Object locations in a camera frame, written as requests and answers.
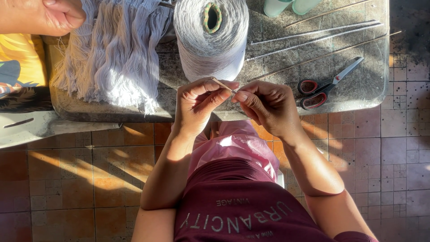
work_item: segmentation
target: black scissors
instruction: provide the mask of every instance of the black scissors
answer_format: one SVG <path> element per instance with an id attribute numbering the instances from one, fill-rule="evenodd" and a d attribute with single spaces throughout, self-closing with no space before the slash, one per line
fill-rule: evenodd
<path id="1" fill-rule="evenodd" d="M 297 89 L 301 94 L 307 95 L 300 101 L 300 106 L 304 110 L 316 109 L 327 101 L 327 96 L 329 92 L 336 86 L 336 84 L 342 80 L 346 75 L 353 71 L 360 62 L 364 60 L 364 57 L 360 57 L 350 66 L 346 67 L 341 73 L 332 79 L 327 79 L 325 81 L 315 81 L 304 79 L 301 80 Z"/>

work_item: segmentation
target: hand holding yarn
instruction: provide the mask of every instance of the hand holding yarn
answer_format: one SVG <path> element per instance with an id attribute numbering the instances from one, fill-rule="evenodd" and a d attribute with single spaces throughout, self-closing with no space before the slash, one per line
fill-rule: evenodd
<path id="1" fill-rule="evenodd" d="M 246 115 L 283 141 L 304 134 L 293 91 L 287 85 L 253 81 L 241 87 L 232 102 L 240 102 Z"/>
<path id="2" fill-rule="evenodd" d="M 231 89 L 239 87 L 235 81 L 219 81 Z M 221 87 L 212 78 L 202 78 L 178 88 L 173 128 L 195 138 L 205 128 L 211 112 L 230 95 L 231 91 Z"/>
<path id="3" fill-rule="evenodd" d="M 51 36 L 65 35 L 80 27 L 86 19 L 80 0 L 0 1 L 0 16 L 0 34 Z"/>

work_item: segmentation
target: table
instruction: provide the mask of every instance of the table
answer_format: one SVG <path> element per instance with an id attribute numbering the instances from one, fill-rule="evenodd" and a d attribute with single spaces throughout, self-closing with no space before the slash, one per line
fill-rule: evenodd
<path id="1" fill-rule="evenodd" d="M 323 0 L 304 16 L 294 14 L 291 10 L 291 6 L 289 6 L 278 17 L 269 18 L 265 16 L 263 12 L 264 0 L 247 1 L 249 8 L 248 42 L 274 39 L 317 29 L 334 28 L 373 19 L 379 20 L 381 23 L 384 23 L 384 25 L 341 35 L 268 57 L 245 61 L 243 69 L 236 79 L 240 82 L 240 86 L 268 72 L 307 61 L 388 33 L 388 0 L 373 0 L 365 4 L 353 6 L 291 26 L 287 29 L 284 28 L 284 26 L 295 21 L 354 2 L 356 1 Z M 294 46 L 314 38 L 316 38 L 315 35 L 260 45 L 247 45 L 245 58 L 261 55 L 288 46 Z M 156 50 L 160 58 L 160 83 L 158 85 L 159 95 L 157 98 L 160 107 L 156 110 L 156 114 L 145 116 L 139 107 L 130 106 L 123 108 L 104 102 L 84 102 L 76 99 L 75 96 L 69 97 L 67 92 L 51 86 L 50 92 L 54 109 L 61 117 L 71 121 L 172 122 L 175 115 L 176 90 L 181 85 L 189 82 L 181 68 L 176 40 L 159 44 Z M 51 74 L 50 76 L 53 76 L 52 73 L 54 73 L 55 70 L 52 69 L 52 66 L 61 59 L 61 54 L 55 48 L 55 45 L 47 45 L 46 51 L 48 73 Z M 294 67 L 267 77 L 264 81 L 290 85 L 298 100 L 302 97 L 296 88 L 300 80 L 304 78 L 323 80 L 325 78 L 331 78 L 351 64 L 354 58 L 362 56 L 365 60 L 354 72 L 350 73 L 330 92 L 329 99 L 324 105 L 311 111 L 306 111 L 298 107 L 298 112 L 299 115 L 309 115 L 371 108 L 379 105 L 384 100 L 388 91 L 388 55 L 389 39 L 386 37 L 366 45 Z M 213 121 L 241 120 L 247 118 L 248 117 L 243 113 L 240 106 L 231 103 L 229 100 L 218 107 L 211 116 L 211 120 Z"/>

